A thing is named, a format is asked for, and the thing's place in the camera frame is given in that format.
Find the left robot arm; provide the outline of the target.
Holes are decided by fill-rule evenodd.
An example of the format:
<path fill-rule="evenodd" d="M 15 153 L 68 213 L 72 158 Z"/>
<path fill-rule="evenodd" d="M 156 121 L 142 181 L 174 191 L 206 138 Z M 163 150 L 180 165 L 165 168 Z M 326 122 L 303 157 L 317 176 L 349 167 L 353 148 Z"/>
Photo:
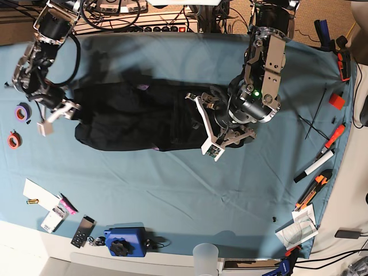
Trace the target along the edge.
<path fill-rule="evenodd" d="M 248 24 L 250 42 L 241 73 L 226 90 L 211 87 L 194 101 L 203 119 L 207 139 L 205 154 L 220 154 L 227 146 L 256 137 L 250 123 L 269 122 L 281 108 L 278 95 L 286 63 L 286 43 L 293 39 L 299 1 L 252 1 Z"/>

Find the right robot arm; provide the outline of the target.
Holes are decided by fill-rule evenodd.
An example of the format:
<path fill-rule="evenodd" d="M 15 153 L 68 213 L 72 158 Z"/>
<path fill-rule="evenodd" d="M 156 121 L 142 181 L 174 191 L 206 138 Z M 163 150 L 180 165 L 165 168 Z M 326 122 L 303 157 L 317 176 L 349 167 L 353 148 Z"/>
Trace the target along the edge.
<path fill-rule="evenodd" d="M 51 126 L 60 116 L 71 120 L 81 110 L 80 104 L 68 99 L 65 92 L 76 77 L 81 59 L 80 42 L 72 34 L 81 17 L 81 7 L 81 1 L 47 1 L 33 24 L 33 42 L 28 45 L 14 71 L 12 82 L 15 89 L 24 93 L 28 101 L 35 101 L 52 111 L 49 118 L 41 112 L 40 127 Z M 68 38 L 76 45 L 74 70 L 67 80 L 53 83 L 47 79 L 47 74 Z"/>

